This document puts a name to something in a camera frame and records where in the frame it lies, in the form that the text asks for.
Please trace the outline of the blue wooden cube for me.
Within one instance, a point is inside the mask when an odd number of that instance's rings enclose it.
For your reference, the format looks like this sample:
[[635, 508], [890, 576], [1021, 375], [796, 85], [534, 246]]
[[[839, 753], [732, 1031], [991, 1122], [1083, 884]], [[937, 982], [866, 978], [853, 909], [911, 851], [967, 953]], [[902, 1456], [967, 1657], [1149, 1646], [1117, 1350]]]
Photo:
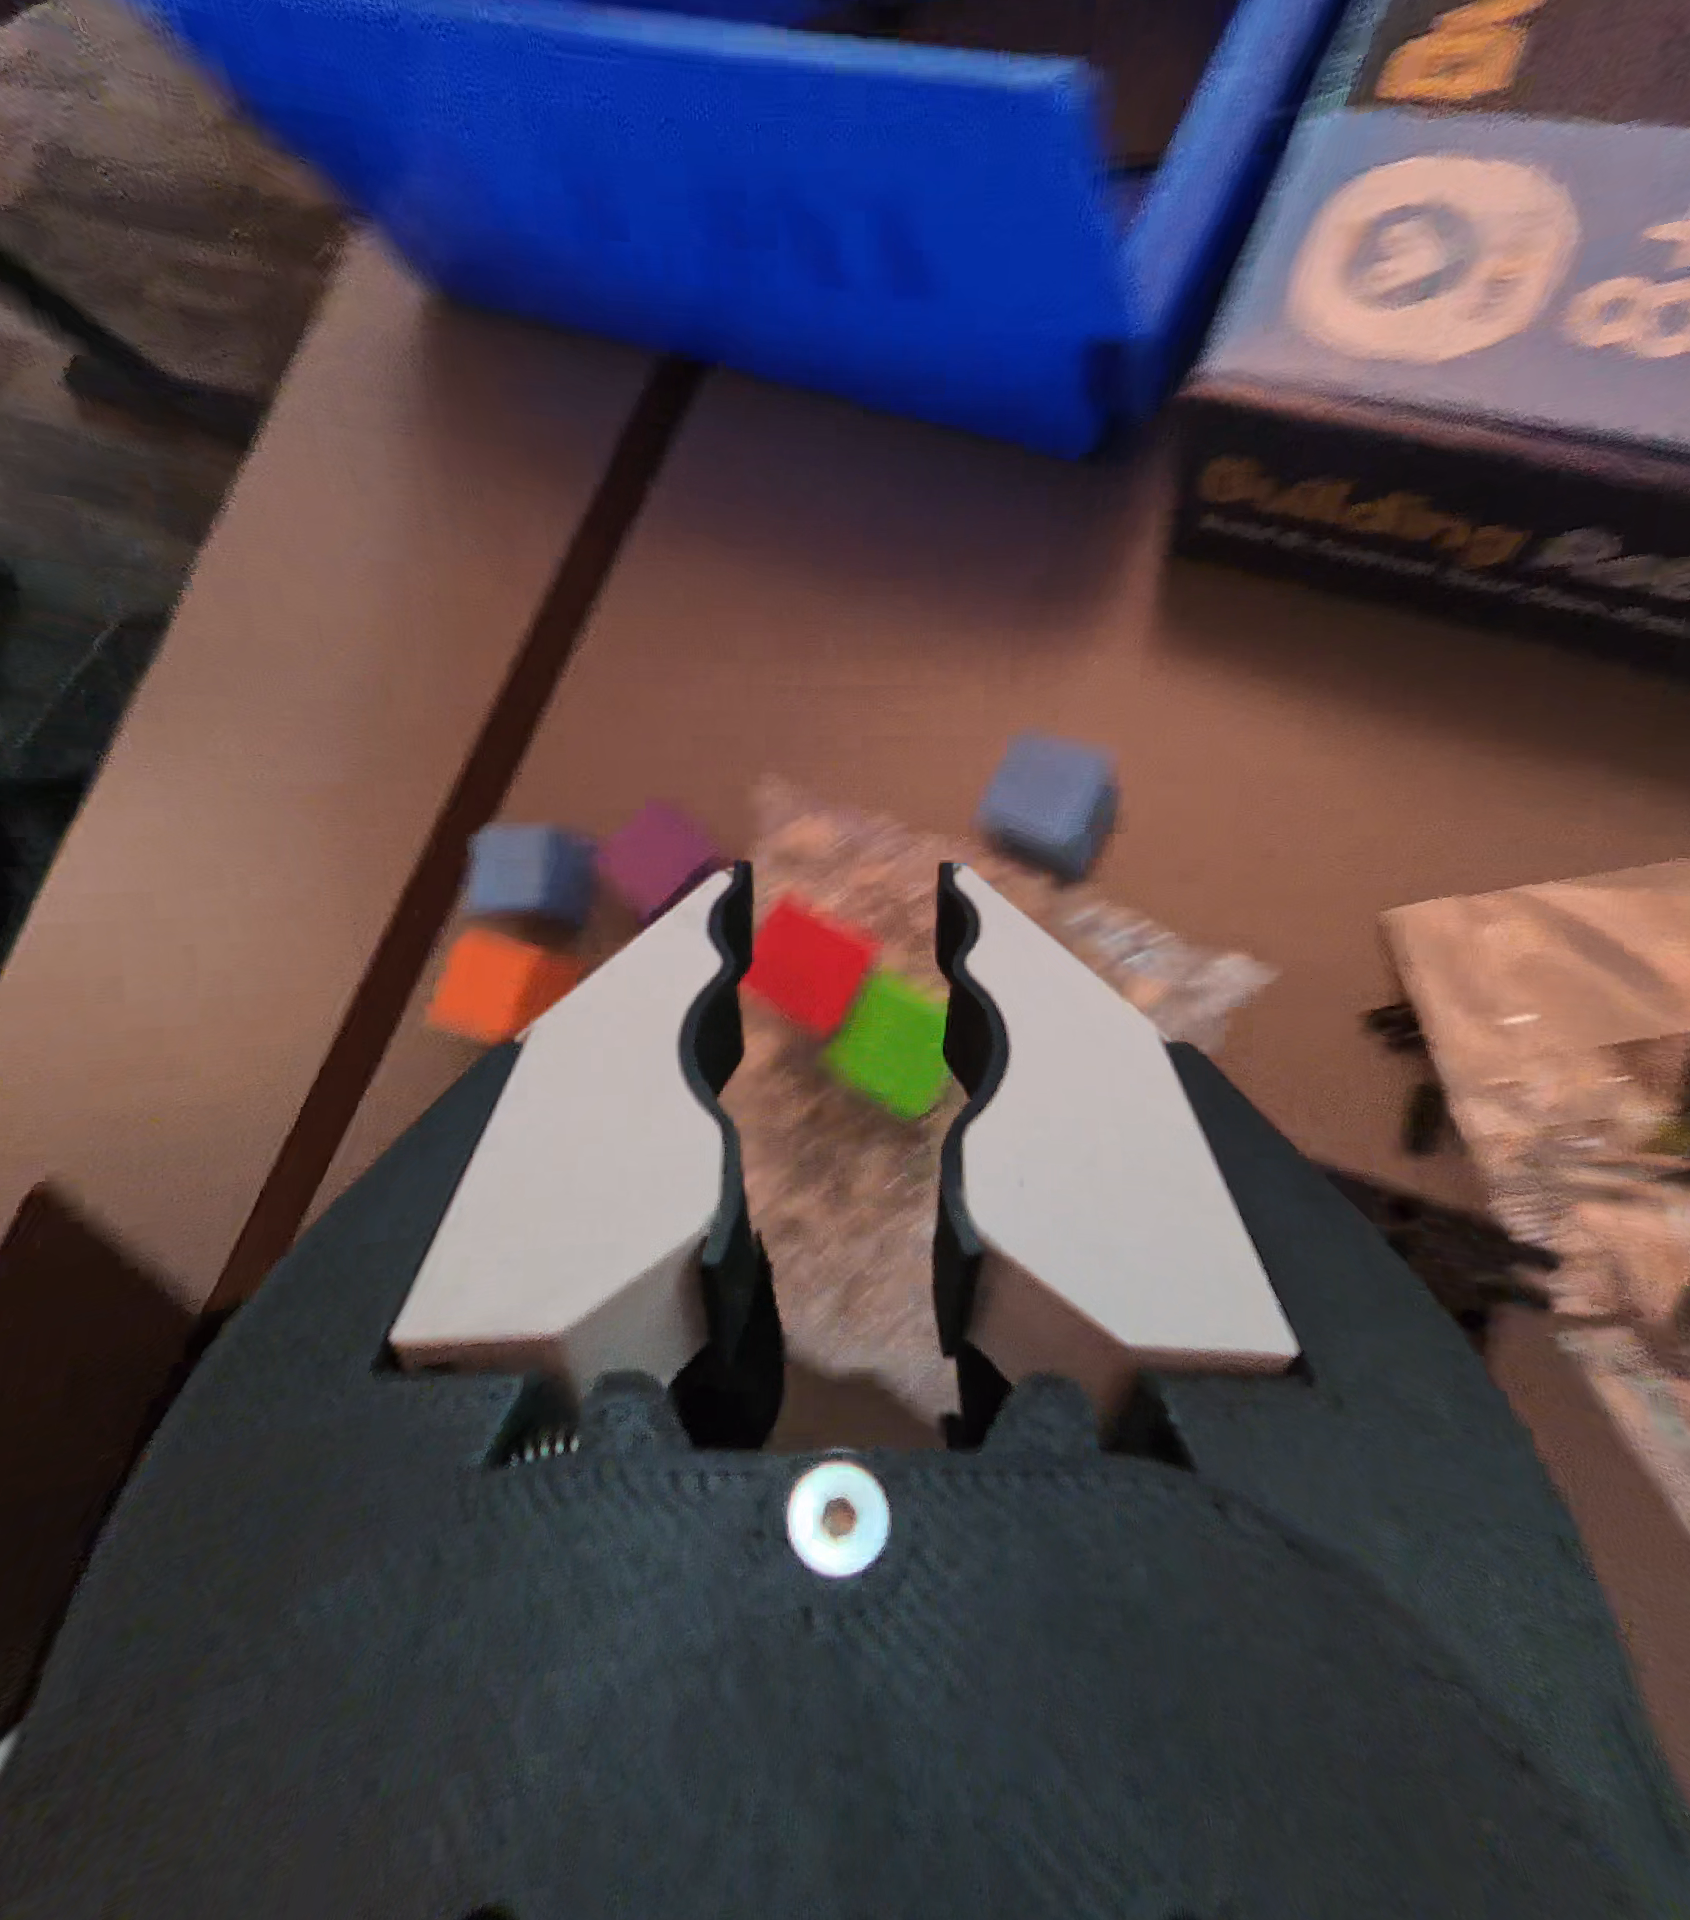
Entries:
[[470, 836], [464, 915], [580, 929], [597, 887], [597, 844], [558, 825], [488, 825]]
[[1076, 884], [1097, 863], [1114, 817], [1117, 772], [1105, 752], [1018, 732], [976, 804], [976, 835], [1033, 871]]

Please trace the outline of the black perforated plastic block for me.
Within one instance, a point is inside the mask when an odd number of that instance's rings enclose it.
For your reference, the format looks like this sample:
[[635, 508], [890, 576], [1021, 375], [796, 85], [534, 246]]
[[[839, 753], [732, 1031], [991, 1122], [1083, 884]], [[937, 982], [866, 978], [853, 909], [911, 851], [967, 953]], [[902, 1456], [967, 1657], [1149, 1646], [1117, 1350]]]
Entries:
[[1559, 1261], [1476, 1213], [1449, 1209], [1335, 1165], [1311, 1165], [1385, 1247], [1437, 1298], [1476, 1353], [1485, 1353], [1500, 1310], [1553, 1310]]

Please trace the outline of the dark blue cardboard kit box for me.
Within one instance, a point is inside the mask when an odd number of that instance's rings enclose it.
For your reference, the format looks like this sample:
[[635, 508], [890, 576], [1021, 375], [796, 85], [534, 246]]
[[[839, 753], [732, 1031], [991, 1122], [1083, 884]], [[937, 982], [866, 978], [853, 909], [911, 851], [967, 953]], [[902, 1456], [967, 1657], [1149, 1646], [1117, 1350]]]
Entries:
[[1358, 3], [1169, 409], [1171, 554], [1690, 682], [1690, 3]]

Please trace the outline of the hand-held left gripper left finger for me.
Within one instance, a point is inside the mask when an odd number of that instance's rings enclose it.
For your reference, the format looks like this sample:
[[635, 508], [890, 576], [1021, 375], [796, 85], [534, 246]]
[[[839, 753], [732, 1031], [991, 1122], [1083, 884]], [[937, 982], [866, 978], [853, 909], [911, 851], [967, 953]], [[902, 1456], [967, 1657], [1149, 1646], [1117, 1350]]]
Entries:
[[713, 871], [533, 1021], [385, 1350], [565, 1402], [638, 1374], [698, 1448], [762, 1448], [781, 1323], [722, 1092], [742, 1058], [748, 863]]

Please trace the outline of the purple wooden cube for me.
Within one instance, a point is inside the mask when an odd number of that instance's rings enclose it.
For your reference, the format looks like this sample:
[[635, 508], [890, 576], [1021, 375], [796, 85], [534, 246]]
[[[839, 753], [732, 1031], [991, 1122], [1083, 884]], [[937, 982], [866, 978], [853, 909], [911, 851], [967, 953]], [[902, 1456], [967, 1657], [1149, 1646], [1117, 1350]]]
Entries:
[[708, 829], [667, 801], [646, 801], [594, 854], [597, 884], [638, 926], [726, 868]]

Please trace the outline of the orange wooden cube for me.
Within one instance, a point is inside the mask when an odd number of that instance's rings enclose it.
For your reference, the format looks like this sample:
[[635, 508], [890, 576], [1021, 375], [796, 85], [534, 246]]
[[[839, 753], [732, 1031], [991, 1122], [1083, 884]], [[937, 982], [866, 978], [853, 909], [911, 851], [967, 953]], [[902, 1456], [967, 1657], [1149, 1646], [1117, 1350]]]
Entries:
[[426, 999], [426, 1027], [460, 1043], [501, 1046], [582, 981], [571, 953], [496, 926], [460, 926]]

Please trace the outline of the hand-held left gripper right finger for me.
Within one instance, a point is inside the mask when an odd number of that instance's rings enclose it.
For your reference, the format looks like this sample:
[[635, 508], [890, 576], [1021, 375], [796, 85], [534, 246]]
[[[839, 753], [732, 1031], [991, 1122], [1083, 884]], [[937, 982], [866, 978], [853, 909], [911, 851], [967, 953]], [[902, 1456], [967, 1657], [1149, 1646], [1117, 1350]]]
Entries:
[[1114, 1436], [1150, 1375], [1282, 1380], [1303, 1350], [1169, 1039], [967, 863], [934, 960], [960, 1109], [940, 1148], [931, 1295], [954, 1448], [1027, 1380]]

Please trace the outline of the red wooden cube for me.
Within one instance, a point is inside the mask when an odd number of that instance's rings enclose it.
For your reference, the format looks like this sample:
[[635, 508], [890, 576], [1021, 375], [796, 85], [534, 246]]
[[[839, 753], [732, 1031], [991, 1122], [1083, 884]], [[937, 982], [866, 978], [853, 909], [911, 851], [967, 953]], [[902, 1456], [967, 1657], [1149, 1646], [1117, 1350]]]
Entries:
[[881, 945], [793, 895], [769, 903], [754, 926], [739, 990], [812, 1039], [839, 1034], [876, 967]]

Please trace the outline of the blue plastic storage bin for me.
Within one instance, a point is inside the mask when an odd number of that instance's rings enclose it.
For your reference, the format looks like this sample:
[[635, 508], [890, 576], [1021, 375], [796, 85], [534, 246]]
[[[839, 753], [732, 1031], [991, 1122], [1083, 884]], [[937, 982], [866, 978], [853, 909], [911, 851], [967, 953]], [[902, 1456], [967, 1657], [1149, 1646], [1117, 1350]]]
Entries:
[[1341, 3], [137, 3], [439, 295], [1083, 458], [1189, 365]]

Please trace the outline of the clear bubble wrap sheet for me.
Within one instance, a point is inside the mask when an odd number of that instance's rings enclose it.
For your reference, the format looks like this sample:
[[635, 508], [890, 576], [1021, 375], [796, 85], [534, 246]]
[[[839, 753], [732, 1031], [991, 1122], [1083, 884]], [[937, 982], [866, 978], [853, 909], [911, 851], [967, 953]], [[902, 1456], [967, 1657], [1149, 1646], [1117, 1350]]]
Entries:
[[[1272, 982], [1248, 953], [1193, 945], [1094, 884], [1061, 884], [969, 836], [908, 829], [832, 804], [784, 777], [748, 789], [754, 921], [793, 903], [857, 926], [873, 960], [934, 999], [934, 878], [957, 862], [1086, 963], [1162, 1037], [1221, 1046], [1227, 1021]], [[940, 1145], [957, 1092], [928, 1116], [885, 1113], [839, 1085], [824, 1043], [742, 994], [742, 1060], [722, 1091], [742, 1152], [742, 1188], [762, 1234], [789, 1360], [832, 1381], [869, 1381], [911, 1418], [954, 1405], [931, 1305]]]

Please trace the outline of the green wooden cube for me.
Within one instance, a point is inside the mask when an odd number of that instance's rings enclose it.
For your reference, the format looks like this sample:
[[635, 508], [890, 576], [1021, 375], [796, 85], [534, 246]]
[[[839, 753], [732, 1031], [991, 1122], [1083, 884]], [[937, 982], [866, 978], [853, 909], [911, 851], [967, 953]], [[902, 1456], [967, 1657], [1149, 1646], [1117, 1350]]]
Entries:
[[924, 1119], [949, 1082], [945, 1009], [943, 994], [870, 967], [818, 1054], [824, 1076], [885, 1116]]

